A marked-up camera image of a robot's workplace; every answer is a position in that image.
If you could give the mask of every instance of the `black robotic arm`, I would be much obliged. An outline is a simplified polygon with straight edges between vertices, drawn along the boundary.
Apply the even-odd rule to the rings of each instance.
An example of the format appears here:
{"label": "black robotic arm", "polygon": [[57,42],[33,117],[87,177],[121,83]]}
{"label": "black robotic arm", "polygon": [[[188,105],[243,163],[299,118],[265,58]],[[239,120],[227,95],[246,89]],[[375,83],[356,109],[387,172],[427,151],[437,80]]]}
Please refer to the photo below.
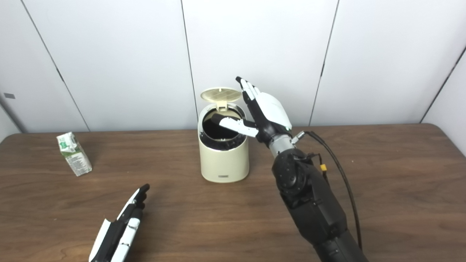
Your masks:
{"label": "black robotic arm", "polygon": [[[314,166],[313,155],[295,147],[303,133],[292,138],[291,123],[275,97],[260,92],[241,77],[236,80],[241,84],[243,98],[255,120],[255,123],[241,124],[245,129],[256,128],[255,137],[275,157],[272,173],[300,234],[313,245],[323,262],[368,262],[348,230],[342,207]],[[239,123],[233,128],[231,118],[217,114],[212,120],[241,133]]]}

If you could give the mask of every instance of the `robot finger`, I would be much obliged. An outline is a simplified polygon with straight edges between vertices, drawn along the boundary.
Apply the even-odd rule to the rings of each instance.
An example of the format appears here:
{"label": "robot finger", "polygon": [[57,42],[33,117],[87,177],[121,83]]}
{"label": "robot finger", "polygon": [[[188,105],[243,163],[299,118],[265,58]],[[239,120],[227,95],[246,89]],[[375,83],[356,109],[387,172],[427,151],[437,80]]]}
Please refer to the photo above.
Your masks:
{"label": "robot finger", "polygon": [[231,117],[223,116],[221,114],[214,114],[211,120],[219,126],[223,126],[225,128],[250,137],[256,137],[257,133],[259,132],[259,130],[253,126],[253,123],[248,123],[246,125],[243,122],[243,119],[235,120]]}
{"label": "robot finger", "polygon": [[250,82],[246,81],[247,85],[249,86],[249,89],[252,91],[254,97],[257,97],[260,93],[259,89],[253,86]]}
{"label": "robot finger", "polygon": [[145,184],[144,186],[140,187],[136,192],[134,192],[132,199],[136,200],[137,202],[142,202],[144,201],[143,196],[146,194],[146,192],[149,190],[150,186],[149,184]]}
{"label": "robot finger", "polygon": [[247,97],[249,98],[250,101],[254,100],[256,98],[255,96],[255,91],[254,90],[254,87],[251,85],[249,86],[250,84],[244,80],[243,78],[241,77],[236,77],[236,81],[238,81],[241,85],[241,89],[243,89],[243,92],[246,93]]}
{"label": "robot finger", "polygon": [[144,202],[144,200],[146,200],[146,198],[147,198],[147,194],[141,195],[141,197],[136,199],[136,203],[141,203],[142,204],[142,202]]}

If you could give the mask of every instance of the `white robotic hand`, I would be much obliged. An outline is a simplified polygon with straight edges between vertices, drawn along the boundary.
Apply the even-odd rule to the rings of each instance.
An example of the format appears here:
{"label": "white robotic hand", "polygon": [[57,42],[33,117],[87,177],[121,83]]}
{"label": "white robotic hand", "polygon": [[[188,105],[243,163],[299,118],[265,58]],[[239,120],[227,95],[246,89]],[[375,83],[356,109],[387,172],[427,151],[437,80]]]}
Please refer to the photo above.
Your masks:
{"label": "white robotic hand", "polygon": [[291,123],[288,116],[275,97],[262,93],[257,87],[241,77],[236,81],[243,89],[243,99],[247,104],[255,123],[246,120],[235,120],[231,117],[216,114],[212,121],[237,131],[238,133],[256,137],[259,142],[265,143],[267,147],[274,141],[274,137],[291,137]]}
{"label": "white robotic hand", "polygon": [[133,242],[143,215],[149,184],[137,189],[126,202],[117,219],[103,221],[89,255],[89,262],[123,262]]}

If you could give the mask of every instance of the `white wall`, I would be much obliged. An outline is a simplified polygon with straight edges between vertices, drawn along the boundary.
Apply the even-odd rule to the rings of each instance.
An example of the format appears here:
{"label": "white wall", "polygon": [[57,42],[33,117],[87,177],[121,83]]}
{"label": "white wall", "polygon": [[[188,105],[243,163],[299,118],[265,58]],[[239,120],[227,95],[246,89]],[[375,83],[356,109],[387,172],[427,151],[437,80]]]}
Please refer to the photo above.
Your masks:
{"label": "white wall", "polygon": [[0,106],[0,143],[9,135],[19,133],[16,125],[11,121],[10,116]]}
{"label": "white wall", "polygon": [[203,90],[240,90],[241,76],[279,98],[293,125],[308,125],[336,3],[183,0],[198,111]]}
{"label": "white wall", "polygon": [[236,76],[295,126],[417,123],[466,45],[462,0],[24,2],[64,78],[0,1],[0,102],[26,132],[195,128],[200,93]]}
{"label": "white wall", "polygon": [[340,0],[311,125],[419,123],[466,45],[464,0]]}
{"label": "white wall", "polygon": [[24,2],[91,131],[196,126],[179,0]]}
{"label": "white wall", "polygon": [[423,123],[437,125],[466,155],[466,55],[448,78]]}
{"label": "white wall", "polygon": [[26,132],[88,131],[21,1],[0,1],[0,35],[0,100],[17,124]]}

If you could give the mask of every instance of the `wooden table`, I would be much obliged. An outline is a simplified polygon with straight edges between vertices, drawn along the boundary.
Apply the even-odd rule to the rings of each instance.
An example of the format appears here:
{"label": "wooden table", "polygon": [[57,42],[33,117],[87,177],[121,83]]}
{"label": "wooden table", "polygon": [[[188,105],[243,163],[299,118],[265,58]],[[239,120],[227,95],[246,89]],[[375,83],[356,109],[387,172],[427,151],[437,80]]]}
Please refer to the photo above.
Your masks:
{"label": "wooden table", "polygon": [[[312,128],[342,163],[371,262],[466,260],[466,159],[429,124]],[[76,177],[57,134],[0,144],[0,260],[87,261],[104,218],[114,220],[144,183],[151,189],[127,261],[319,261],[276,189],[269,150],[250,143],[250,174],[214,184],[200,174],[196,131],[77,133],[94,170]],[[354,231],[343,182],[329,180]]]}

